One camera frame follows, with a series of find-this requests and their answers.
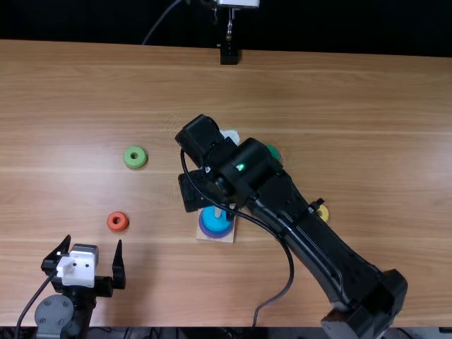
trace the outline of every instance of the cable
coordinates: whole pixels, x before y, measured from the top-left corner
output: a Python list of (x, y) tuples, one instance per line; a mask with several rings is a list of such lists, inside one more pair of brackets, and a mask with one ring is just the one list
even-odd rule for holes
[(269, 300), (267, 300), (266, 302), (260, 304), (259, 306), (257, 306), (256, 310), (254, 311), (254, 317), (253, 317), (253, 325), (252, 327), (256, 327), (256, 323), (257, 323), (257, 317), (258, 317), (258, 313), (259, 311), (264, 308), (265, 306), (272, 304), (273, 302), (277, 301), (278, 299), (280, 299), (281, 297), (283, 297), (287, 291), (290, 289), (290, 286), (292, 286), (292, 283), (294, 281), (294, 261), (292, 258), (292, 254), (290, 253), (289, 248), (287, 247), (286, 243), (284, 243), (283, 240), (281, 240), (281, 238), (279, 238), (278, 233), (276, 233), (274, 230), (272, 230), (266, 223), (260, 221), (259, 219), (253, 218), (250, 215), (247, 215), (245, 213), (239, 212), (238, 210), (233, 210), (227, 206), (221, 205), (217, 202), (215, 202), (213, 199), (209, 198), (208, 196), (206, 196), (200, 189), (199, 187), (197, 187), (197, 185), (194, 183), (193, 179), (190, 176), (189, 170), (186, 167), (186, 163), (185, 163), (185, 152), (184, 150), (181, 149), (181, 164), (182, 164), (182, 169), (184, 170), (184, 174), (186, 175), (187, 179), (189, 180), (190, 184), (193, 186), (193, 188), (195, 188), (195, 190), (198, 191), (198, 193), (207, 201), (211, 202), (215, 207), (224, 210), (225, 212), (229, 212), (231, 214), (234, 214), (236, 216), (239, 216), (241, 218), (244, 218), (260, 227), (262, 227), (265, 231), (267, 231), (268, 233), (270, 233), (271, 235), (273, 235), (275, 237), (275, 239), (280, 243), (282, 249), (284, 249), (285, 255), (287, 256), (287, 260), (289, 261), (289, 279), (287, 280), (287, 283), (285, 284), (284, 288), (281, 290), (281, 292), (279, 292), (276, 296), (270, 298)]
[(91, 331), (91, 330), (101, 330), (106, 333), (111, 333), (113, 331), (111, 327), (90, 327), (88, 331)]
[(405, 334), (409, 339), (414, 339), (412, 335), (410, 335), (407, 331), (405, 331), (403, 328), (397, 327), (397, 329)]
[(162, 22), (162, 20), (165, 18), (165, 16), (167, 16), (167, 14), (181, 1), (182, 0), (175, 0), (171, 5), (169, 5), (169, 7), (165, 10), (165, 12), (163, 12), (163, 14), (155, 22), (154, 26), (150, 28), (148, 34), (146, 35), (146, 37), (144, 38), (144, 40), (141, 44), (146, 44), (146, 42), (148, 42), (150, 36), (154, 33), (155, 29), (157, 28), (157, 26), (159, 26), (159, 24)]
[(126, 329), (126, 332), (125, 332), (125, 334), (124, 334), (124, 337), (122, 337), (122, 339), (126, 339), (127, 333), (129, 333), (129, 330), (130, 330), (130, 327), (128, 327), (128, 328)]
[(47, 279), (43, 282), (40, 288), (37, 289), (35, 295), (32, 296), (30, 301), (28, 302), (27, 306), (23, 309), (22, 313), (19, 316), (19, 319), (17, 320), (16, 325), (16, 333), (14, 333), (14, 339), (19, 338), (19, 332), (20, 332), (20, 325), (22, 324), (22, 320), (25, 318), (25, 315), (27, 314), (28, 310), (30, 309), (31, 305), (33, 305), (33, 302), (39, 297), (41, 292), (44, 290), (44, 288), (50, 283), (50, 280), (57, 275), (57, 270), (54, 270), (50, 275), (47, 277)]

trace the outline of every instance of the red ring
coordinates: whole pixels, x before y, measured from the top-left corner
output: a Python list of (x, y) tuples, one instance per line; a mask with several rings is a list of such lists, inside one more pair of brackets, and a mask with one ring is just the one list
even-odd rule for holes
[(107, 218), (107, 226), (114, 232), (124, 231), (129, 226), (129, 219), (124, 213), (113, 212)]

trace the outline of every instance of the wooden table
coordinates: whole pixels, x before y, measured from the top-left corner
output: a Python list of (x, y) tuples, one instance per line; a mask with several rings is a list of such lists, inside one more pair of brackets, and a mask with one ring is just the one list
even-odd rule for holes
[[(249, 326), (287, 280), (264, 231), (238, 222), (234, 244), (199, 244), (186, 214), (174, 136), (198, 114), (242, 140), (276, 145), (329, 225), (408, 296), (396, 326), (452, 321), (452, 60), (213, 49), (0, 42), (0, 325), (13, 325), (66, 234), (100, 247), (111, 275), (124, 242), (127, 288), (97, 300), (92, 326)], [(123, 153), (149, 154), (139, 171)], [(130, 217), (121, 234), (107, 216)], [(296, 262), (262, 326), (318, 326), (328, 300)], [(53, 293), (51, 287), (44, 295)], [(34, 325), (34, 308), (25, 325)]]

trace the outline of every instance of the yellow ring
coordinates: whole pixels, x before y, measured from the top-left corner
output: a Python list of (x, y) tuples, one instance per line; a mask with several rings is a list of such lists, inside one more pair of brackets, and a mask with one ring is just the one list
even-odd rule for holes
[(320, 205), (316, 213), (324, 222), (327, 222), (328, 218), (330, 217), (330, 213), (328, 212), (328, 209), (325, 205)]

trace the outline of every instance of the black background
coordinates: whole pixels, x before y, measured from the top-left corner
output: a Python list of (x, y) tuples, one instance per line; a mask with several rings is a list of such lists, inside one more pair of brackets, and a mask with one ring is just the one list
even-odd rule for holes
[[(149, 44), (214, 47), (213, 12), (185, 0)], [(139, 44), (172, 0), (0, 0), (0, 38)], [(452, 55), (452, 0), (261, 0), (234, 24), (241, 49)]]

